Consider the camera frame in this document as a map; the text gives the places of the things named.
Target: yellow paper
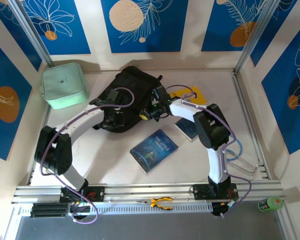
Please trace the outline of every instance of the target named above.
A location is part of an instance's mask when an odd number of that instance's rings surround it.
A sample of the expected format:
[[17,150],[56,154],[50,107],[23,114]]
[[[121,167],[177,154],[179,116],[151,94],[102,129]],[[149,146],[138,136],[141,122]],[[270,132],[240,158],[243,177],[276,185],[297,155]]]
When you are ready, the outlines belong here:
[[[198,105],[204,105],[207,103],[207,100],[205,99],[205,97],[203,96],[203,94],[201,93],[200,89],[197,86],[192,86],[190,88],[194,91],[194,95],[192,97],[186,98],[188,102],[193,104],[198,104]],[[174,97],[183,98],[186,95],[189,95],[190,93],[191,93],[190,89],[184,88],[178,91],[173,91],[169,94],[171,98]]]

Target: green bottle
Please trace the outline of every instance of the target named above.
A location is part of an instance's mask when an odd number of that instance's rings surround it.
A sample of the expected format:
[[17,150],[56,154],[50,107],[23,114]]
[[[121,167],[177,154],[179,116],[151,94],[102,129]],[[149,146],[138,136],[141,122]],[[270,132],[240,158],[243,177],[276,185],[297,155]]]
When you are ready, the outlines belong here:
[[276,211],[284,207],[284,201],[279,196],[272,196],[259,201],[258,207],[263,213]]

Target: black backpack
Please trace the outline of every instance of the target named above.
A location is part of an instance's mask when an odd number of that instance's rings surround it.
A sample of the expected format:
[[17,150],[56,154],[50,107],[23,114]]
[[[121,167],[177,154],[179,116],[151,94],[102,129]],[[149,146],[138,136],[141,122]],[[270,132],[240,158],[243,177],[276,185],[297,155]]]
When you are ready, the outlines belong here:
[[[135,66],[128,66],[115,76],[110,85],[100,94],[99,100],[105,101],[111,90],[124,87],[131,90],[134,94],[134,102],[131,106],[115,109],[113,107],[104,108],[103,121],[95,125],[94,129],[102,128],[113,133],[123,133],[131,129],[142,120],[139,116],[141,110],[152,100],[152,89],[161,85],[158,78],[151,76]],[[132,97],[124,89],[118,90],[122,96],[121,105],[131,102]]]

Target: pliers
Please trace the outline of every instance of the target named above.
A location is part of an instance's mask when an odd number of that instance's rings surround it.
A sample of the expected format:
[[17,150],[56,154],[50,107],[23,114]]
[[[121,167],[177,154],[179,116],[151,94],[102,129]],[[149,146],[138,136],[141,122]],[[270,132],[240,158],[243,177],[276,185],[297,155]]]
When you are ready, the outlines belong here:
[[142,201],[137,201],[137,203],[140,204],[150,204],[150,207],[152,208],[160,208],[163,210],[172,210],[174,209],[173,206],[161,206],[159,204],[157,204],[157,202],[161,202],[161,201],[172,201],[173,199],[171,197],[165,196],[165,197],[161,197],[161,198],[152,198],[150,200],[142,200]]

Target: metal corner post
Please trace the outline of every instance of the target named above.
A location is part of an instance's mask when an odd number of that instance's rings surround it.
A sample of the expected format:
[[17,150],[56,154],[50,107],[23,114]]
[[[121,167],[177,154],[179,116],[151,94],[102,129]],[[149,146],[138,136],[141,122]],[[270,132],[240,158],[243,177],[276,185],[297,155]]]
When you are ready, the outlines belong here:
[[240,72],[246,60],[250,57],[252,51],[257,45],[257,42],[259,41],[262,33],[264,32],[268,22],[270,21],[272,15],[274,14],[281,0],[264,0],[264,1],[267,1],[267,3],[265,4],[264,9],[262,10],[258,20],[256,21],[255,27],[253,28],[250,37],[248,38],[242,50],[241,56],[235,65],[234,74]]
[[31,41],[33,47],[41,57],[41,59],[49,66],[54,67],[54,63],[49,55],[49,52],[43,43],[41,37],[39,36],[35,26],[33,25],[31,19],[29,18],[27,12],[25,11],[22,3],[19,0],[7,0],[12,13],[15,15],[16,19],[20,23],[25,34]]

